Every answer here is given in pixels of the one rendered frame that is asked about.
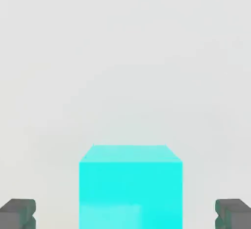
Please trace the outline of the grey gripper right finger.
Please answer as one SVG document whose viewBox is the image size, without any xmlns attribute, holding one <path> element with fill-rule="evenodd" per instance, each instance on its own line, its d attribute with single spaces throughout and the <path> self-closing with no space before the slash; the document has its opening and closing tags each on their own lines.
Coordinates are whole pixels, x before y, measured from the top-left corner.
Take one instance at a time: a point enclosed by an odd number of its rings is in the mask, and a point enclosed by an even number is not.
<svg viewBox="0 0 251 229">
<path fill-rule="evenodd" d="M 251 207 L 240 199 L 217 199 L 215 229 L 251 229 Z"/>
</svg>

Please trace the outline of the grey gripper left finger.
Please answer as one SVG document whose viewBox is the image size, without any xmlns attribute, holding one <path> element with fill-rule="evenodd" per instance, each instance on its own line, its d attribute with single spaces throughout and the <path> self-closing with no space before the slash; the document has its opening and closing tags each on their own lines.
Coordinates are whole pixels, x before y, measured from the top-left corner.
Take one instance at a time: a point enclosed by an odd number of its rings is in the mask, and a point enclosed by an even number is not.
<svg viewBox="0 0 251 229">
<path fill-rule="evenodd" d="M 0 208 L 0 229 L 36 229 L 34 199 L 10 199 Z"/>
</svg>

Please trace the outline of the small cyan cube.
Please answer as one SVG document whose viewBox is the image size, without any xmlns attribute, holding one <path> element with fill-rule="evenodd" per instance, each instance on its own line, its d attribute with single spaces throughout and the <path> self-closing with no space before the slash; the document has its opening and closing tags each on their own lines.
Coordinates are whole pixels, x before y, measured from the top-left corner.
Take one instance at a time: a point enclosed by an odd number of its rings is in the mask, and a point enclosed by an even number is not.
<svg viewBox="0 0 251 229">
<path fill-rule="evenodd" d="M 183 229 L 182 180 L 165 145 L 93 145 L 79 162 L 79 229 Z"/>
</svg>

